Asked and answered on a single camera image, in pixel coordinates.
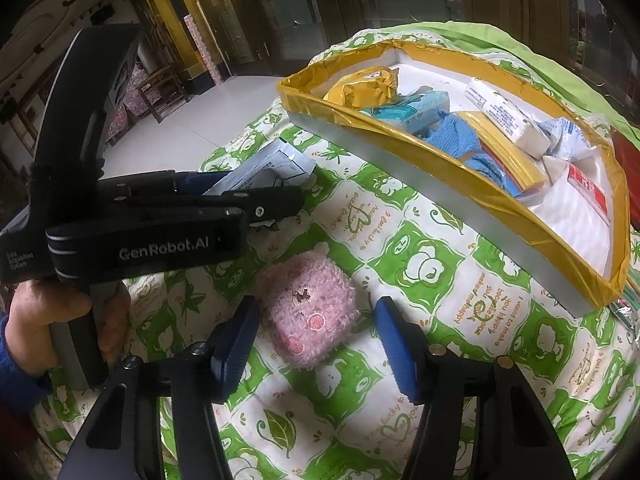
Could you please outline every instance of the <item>human hand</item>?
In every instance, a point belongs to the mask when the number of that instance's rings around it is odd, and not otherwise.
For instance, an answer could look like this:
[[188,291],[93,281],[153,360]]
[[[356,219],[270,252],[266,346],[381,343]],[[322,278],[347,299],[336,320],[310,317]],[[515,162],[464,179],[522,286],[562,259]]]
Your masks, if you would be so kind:
[[[122,350],[127,332],[131,298],[123,283],[106,305],[105,323],[98,334],[98,346],[107,361]],[[49,325],[84,316],[91,298],[60,282],[30,280],[18,285],[9,310],[4,338],[14,362],[32,377],[40,377],[60,364],[53,348]]]

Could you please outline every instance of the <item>tiled floor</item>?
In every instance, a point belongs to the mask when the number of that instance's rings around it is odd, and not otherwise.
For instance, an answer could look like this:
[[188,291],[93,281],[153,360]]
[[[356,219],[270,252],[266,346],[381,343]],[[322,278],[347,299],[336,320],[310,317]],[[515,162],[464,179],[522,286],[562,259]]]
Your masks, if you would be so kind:
[[277,77],[232,77],[195,96],[160,124],[149,116],[104,152],[105,176],[197,170],[276,98]]

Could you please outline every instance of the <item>light green cloth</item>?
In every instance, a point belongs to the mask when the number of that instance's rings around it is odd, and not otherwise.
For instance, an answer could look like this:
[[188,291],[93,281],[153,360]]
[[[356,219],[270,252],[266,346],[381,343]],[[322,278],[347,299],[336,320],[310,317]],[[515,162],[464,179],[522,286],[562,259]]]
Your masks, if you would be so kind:
[[[491,46],[499,36],[501,47]],[[488,26],[430,23],[365,30],[319,57],[386,38],[464,46],[563,100],[570,96],[588,105],[588,112],[610,115],[586,84]],[[570,84],[559,88],[564,81]],[[157,359],[206,338],[271,262],[315,250],[352,277],[360,320],[315,370],[293,370],[275,351],[268,330],[258,332],[238,392],[215,407],[234,478],[400,477],[421,408],[399,393],[371,322],[372,305],[386,295],[433,342],[480,360],[512,356],[553,422],[578,480],[596,478],[614,456],[640,399],[638,351],[609,310],[574,319],[458,218],[359,157],[290,124],[279,100],[207,158],[202,170],[232,170],[275,137],[317,163],[299,215],[251,232],[248,252],[239,260],[129,281],[127,352]],[[633,234],[632,241],[632,264],[640,269],[640,237]],[[35,410],[34,420],[64,455],[96,393],[71,391],[59,372],[52,381],[54,393]],[[463,417],[455,470],[461,478],[471,459],[474,406],[468,402]],[[177,479],[168,401],[162,403],[161,425],[167,475]],[[29,459],[38,479],[57,471],[43,446]]]

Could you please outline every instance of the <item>pink fluffy fabric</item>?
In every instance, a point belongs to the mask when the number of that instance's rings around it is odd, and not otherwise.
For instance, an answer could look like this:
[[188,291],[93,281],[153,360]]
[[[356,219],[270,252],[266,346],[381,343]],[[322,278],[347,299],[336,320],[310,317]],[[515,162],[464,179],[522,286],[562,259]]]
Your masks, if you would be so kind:
[[346,337],[360,314],[349,277],[313,251],[265,268],[255,285],[278,351],[296,368],[319,362]]

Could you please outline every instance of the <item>metal screw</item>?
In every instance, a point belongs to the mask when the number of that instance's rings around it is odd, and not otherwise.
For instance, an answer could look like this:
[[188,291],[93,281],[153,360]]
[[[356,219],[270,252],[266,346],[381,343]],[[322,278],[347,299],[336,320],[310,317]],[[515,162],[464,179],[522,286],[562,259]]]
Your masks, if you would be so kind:
[[429,353],[431,355],[443,356],[447,353],[447,349],[440,343],[433,343],[429,345]]
[[189,347],[189,352],[191,352],[191,354],[193,355],[203,355],[207,353],[208,349],[209,349],[209,345],[201,341],[199,343],[192,344]]
[[500,368],[504,368],[505,370],[513,368],[513,360],[506,355],[501,355],[496,360],[498,361],[498,366]]
[[139,364],[140,364],[140,358],[138,356],[132,355],[124,359],[124,362],[122,365],[127,370],[133,370],[133,368],[136,368]]

